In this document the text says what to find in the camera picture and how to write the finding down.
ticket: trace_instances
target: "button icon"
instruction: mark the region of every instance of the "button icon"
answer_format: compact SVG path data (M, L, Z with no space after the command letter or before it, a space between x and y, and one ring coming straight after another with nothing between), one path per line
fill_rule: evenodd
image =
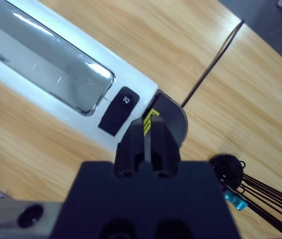
M130 101L131 101L130 98L128 98L127 96L123 98L123 102L126 104L130 103Z

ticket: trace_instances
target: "dark gray circular part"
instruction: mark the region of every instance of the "dark gray circular part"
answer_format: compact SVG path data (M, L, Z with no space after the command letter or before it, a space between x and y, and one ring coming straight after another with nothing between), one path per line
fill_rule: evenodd
M37 221L40 220L43 212L43 207L39 204L29 206L19 215L17 219L18 226L21 228L29 228L33 226Z

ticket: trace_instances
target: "black button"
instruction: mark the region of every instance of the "black button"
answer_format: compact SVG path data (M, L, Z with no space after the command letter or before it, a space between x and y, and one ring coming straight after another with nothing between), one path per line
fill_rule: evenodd
M139 100L137 93L123 87L107 108L98 127L115 136Z

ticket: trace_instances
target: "yellow warning sticker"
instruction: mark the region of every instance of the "yellow warning sticker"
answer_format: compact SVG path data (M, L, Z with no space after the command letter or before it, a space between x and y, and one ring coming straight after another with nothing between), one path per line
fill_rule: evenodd
M144 131L144 135L147 134L147 132L150 130L151 128L151 115L157 115L159 116L160 113L158 113L155 109L151 109L150 112L147 114L147 116L145 117L144 121L143 121L143 131Z

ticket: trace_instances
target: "clear plastic cover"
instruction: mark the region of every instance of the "clear plastic cover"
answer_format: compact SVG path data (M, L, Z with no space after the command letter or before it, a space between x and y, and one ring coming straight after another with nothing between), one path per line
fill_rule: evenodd
M0 60L86 116L114 81L108 69L5 0L0 0Z

